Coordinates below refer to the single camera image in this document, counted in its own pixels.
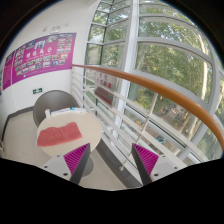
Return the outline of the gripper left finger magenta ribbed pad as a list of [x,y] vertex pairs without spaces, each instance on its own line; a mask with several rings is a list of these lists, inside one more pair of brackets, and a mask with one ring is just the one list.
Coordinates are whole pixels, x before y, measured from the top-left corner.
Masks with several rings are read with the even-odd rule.
[[90,153],[90,144],[87,143],[65,155],[52,157],[42,166],[42,169],[74,184],[79,184]]

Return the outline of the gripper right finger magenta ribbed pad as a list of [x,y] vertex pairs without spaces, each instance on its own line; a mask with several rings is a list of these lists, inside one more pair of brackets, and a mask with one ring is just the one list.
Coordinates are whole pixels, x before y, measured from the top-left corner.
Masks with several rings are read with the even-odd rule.
[[131,153],[143,185],[155,182],[186,167],[179,159],[172,161],[166,155],[157,155],[137,144],[132,144]]

